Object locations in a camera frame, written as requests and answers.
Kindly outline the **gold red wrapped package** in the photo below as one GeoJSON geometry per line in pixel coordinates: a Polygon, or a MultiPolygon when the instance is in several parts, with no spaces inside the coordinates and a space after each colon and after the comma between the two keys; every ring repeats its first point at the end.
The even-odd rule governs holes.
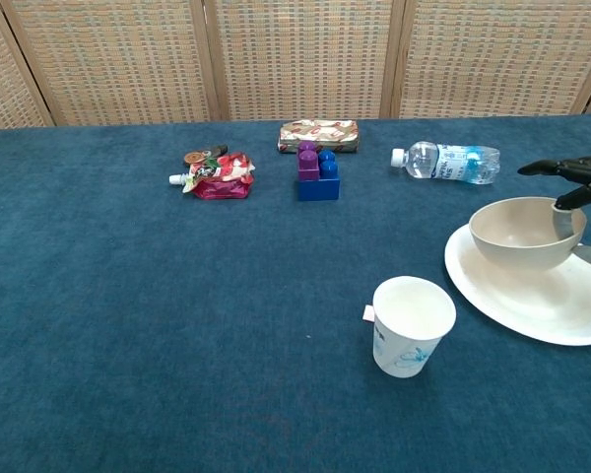
{"type": "Polygon", "coordinates": [[[359,127],[351,119],[301,119],[281,125],[277,143],[280,153],[295,153],[303,141],[314,143],[318,151],[353,153],[359,148],[359,127]]]}

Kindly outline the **woven rattan folding screen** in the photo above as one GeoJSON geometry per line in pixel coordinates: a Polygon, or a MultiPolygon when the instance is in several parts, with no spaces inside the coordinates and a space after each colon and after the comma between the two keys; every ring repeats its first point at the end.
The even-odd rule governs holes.
{"type": "Polygon", "coordinates": [[[591,0],[0,0],[0,129],[591,112],[591,0]]]}

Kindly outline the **blue toy building block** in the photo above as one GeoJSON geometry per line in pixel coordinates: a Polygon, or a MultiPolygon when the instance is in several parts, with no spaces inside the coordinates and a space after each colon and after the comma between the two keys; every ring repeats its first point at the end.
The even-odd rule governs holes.
{"type": "Polygon", "coordinates": [[[335,154],[324,150],[318,153],[320,178],[299,181],[297,173],[297,198],[299,201],[337,200],[340,191],[339,166],[335,154]]]}

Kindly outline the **beige bowl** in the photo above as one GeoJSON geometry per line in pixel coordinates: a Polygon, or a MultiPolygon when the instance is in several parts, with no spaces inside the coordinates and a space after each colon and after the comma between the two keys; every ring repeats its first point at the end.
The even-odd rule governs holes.
{"type": "Polygon", "coordinates": [[[587,217],[559,210],[549,197],[515,197],[477,210],[469,230],[479,252],[491,263],[520,270],[548,270],[562,264],[580,243],[587,217]]]}

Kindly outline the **brown correction tape dispenser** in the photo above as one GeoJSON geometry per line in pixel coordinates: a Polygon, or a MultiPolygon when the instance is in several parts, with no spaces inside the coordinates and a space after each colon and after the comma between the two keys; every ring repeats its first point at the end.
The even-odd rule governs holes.
{"type": "Polygon", "coordinates": [[[183,162],[187,167],[190,167],[193,164],[202,163],[208,159],[218,158],[222,155],[225,155],[227,152],[227,145],[216,145],[210,148],[195,150],[187,153],[183,158],[183,162]]]}

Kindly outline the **purple toy building block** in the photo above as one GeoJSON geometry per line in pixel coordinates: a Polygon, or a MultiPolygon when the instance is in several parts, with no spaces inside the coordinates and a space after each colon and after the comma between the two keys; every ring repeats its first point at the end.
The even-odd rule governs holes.
{"type": "Polygon", "coordinates": [[[313,181],[320,178],[317,145],[302,141],[297,150],[297,172],[299,181],[313,181]]]}

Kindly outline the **red spouted drink pouch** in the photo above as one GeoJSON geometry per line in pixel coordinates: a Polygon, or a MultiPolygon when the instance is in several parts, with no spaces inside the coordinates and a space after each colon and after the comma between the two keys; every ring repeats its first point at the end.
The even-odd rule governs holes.
{"type": "Polygon", "coordinates": [[[203,200],[243,199],[254,182],[254,170],[251,159],[236,152],[193,164],[185,173],[172,174],[168,182],[203,200]]]}

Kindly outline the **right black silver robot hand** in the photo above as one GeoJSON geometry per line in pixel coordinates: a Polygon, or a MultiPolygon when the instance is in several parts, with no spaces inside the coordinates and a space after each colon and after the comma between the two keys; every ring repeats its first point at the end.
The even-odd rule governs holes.
{"type": "Polygon", "coordinates": [[[553,227],[558,237],[574,234],[572,214],[591,204],[591,156],[564,160],[538,160],[517,170],[522,175],[557,175],[579,187],[558,197],[553,204],[553,227]]]}

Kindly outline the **white paper cup blue print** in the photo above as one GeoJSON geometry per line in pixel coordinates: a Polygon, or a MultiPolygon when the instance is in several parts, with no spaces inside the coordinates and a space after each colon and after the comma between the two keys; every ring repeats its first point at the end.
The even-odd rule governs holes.
{"type": "Polygon", "coordinates": [[[417,375],[456,321],[456,308],[435,283],[398,276],[381,283],[372,298],[372,354],[384,372],[417,375]]]}

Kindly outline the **clear plastic water bottle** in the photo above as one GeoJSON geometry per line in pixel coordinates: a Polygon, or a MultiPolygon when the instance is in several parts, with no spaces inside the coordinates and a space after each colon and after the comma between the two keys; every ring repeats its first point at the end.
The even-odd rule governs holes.
{"type": "Polygon", "coordinates": [[[409,149],[395,148],[390,165],[418,179],[492,184],[500,171],[500,151],[486,146],[435,144],[420,141],[409,149]]]}

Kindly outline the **blue felt table cover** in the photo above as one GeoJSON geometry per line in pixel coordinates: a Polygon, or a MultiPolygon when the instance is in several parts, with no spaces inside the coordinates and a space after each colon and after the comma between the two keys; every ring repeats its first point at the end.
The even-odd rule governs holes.
{"type": "Polygon", "coordinates": [[[447,277],[480,207],[558,196],[517,170],[591,156],[591,114],[371,120],[335,201],[296,198],[276,122],[0,130],[0,473],[591,473],[591,347],[479,313],[447,277]],[[426,141],[500,151],[492,184],[390,165],[426,141]],[[171,185],[245,153],[243,199],[171,185]],[[364,321],[398,276],[456,321],[415,376],[364,321]]]}

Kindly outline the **white round plate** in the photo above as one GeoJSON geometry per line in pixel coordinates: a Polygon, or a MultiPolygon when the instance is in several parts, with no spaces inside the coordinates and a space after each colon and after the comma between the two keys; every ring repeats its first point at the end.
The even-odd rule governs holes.
{"type": "Polygon", "coordinates": [[[449,237],[444,262],[458,291],[493,321],[543,342],[591,346],[591,265],[580,258],[547,271],[501,269],[463,226],[449,237]]]}

